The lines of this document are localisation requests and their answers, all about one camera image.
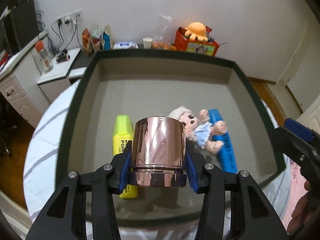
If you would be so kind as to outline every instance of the white wall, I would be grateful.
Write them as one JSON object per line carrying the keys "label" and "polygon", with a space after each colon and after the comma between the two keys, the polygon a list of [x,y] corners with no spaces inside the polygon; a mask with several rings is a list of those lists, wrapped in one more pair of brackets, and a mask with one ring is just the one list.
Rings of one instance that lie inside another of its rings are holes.
{"label": "white wall", "polygon": [[309,28],[310,38],[304,58],[297,73],[288,82],[303,111],[320,95],[320,24],[313,14]]}
{"label": "white wall", "polygon": [[[82,9],[81,30],[109,23],[116,41],[141,43],[143,37],[152,36],[158,13],[172,16],[176,27],[203,22],[213,28],[218,43],[228,42],[217,57],[236,61],[248,76],[272,81],[277,81],[291,59],[308,10],[304,0],[36,1],[49,28],[56,17]],[[71,37],[72,32],[63,30],[63,35]],[[76,46],[75,39],[70,47]]]}

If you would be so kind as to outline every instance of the metal screw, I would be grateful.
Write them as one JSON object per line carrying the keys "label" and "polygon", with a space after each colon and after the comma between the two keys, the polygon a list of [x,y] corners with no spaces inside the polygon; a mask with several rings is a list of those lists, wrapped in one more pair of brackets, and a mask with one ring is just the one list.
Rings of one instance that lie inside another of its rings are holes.
{"label": "metal screw", "polygon": [[75,178],[77,176],[77,173],[75,171],[70,171],[68,174],[69,178]]}
{"label": "metal screw", "polygon": [[249,172],[247,172],[247,171],[245,171],[245,170],[242,170],[242,171],[240,171],[240,175],[242,176],[242,177],[248,177],[249,176]]}
{"label": "metal screw", "polygon": [[214,168],[214,165],[212,163],[206,163],[204,165],[204,167],[207,169],[207,170],[212,170]]}
{"label": "metal screw", "polygon": [[103,166],[103,169],[105,171],[110,171],[112,169],[112,165],[111,164],[106,164],[106,165]]}

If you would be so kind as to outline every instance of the orange bottle cap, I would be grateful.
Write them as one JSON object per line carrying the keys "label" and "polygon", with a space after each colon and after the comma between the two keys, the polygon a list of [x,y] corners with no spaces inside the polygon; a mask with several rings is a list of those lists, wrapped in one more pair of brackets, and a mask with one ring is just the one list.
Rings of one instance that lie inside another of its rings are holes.
{"label": "orange bottle cap", "polygon": [[37,52],[41,51],[44,48],[43,41],[37,41],[35,47]]}

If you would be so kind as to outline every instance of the red box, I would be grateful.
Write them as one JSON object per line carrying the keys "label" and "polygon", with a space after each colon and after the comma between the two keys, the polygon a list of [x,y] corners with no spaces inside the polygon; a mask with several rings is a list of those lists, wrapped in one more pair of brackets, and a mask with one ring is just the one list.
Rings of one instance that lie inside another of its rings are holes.
{"label": "red box", "polygon": [[177,50],[186,51],[201,55],[215,56],[220,45],[215,41],[191,41],[184,36],[186,30],[184,28],[179,28],[176,30],[176,39],[174,45]]}

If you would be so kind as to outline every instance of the small black object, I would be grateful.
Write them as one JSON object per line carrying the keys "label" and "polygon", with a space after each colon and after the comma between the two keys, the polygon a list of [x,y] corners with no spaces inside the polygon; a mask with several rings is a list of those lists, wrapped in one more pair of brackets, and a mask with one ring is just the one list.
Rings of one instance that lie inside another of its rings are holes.
{"label": "small black object", "polygon": [[58,20],[58,26],[60,26],[60,25],[62,25],[62,20],[61,19]]}
{"label": "small black object", "polygon": [[57,57],[57,63],[68,61],[69,59],[70,59],[70,55],[64,55],[64,53],[62,53]]}

